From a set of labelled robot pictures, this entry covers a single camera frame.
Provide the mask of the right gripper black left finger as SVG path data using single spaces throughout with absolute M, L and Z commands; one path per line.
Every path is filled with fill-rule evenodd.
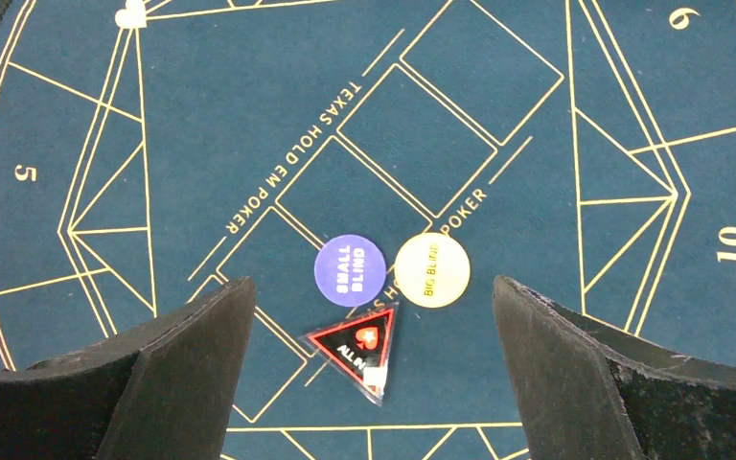
M 217 459 L 256 307 L 248 277 L 0 372 L 0 459 Z

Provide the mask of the round blue poker mat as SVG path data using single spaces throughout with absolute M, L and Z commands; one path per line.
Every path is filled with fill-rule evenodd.
M 425 232 L 471 262 L 440 309 Z M 0 370 L 248 276 L 223 458 L 526 459 L 498 275 L 736 367 L 736 1 L 0 1 Z M 392 303 L 377 406 L 301 337 Z

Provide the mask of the black red all-in triangle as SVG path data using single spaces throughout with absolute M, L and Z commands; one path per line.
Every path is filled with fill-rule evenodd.
M 319 328 L 301 340 L 347 376 L 367 400 L 382 406 L 398 303 Z

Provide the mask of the purple small blind button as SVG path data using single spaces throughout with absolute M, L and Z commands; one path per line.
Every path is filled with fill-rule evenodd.
M 383 288 L 387 264 L 380 249 L 356 234 L 334 237 L 318 251 L 314 281 L 322 295 L 344 308 L 369 303 Z

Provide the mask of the yellow big blind button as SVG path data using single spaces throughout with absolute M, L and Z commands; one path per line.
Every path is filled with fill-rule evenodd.
M 394 261 L 395 282 L 402 295 L 426 309 L 457 301 L 472 274 L 465 248 L 455 239 L 425 232 L 407 240 Z

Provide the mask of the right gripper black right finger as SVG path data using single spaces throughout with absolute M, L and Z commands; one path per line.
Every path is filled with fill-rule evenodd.
M 736 368 L 494 280 L 494 320 L 535 459 L 736 459 Z

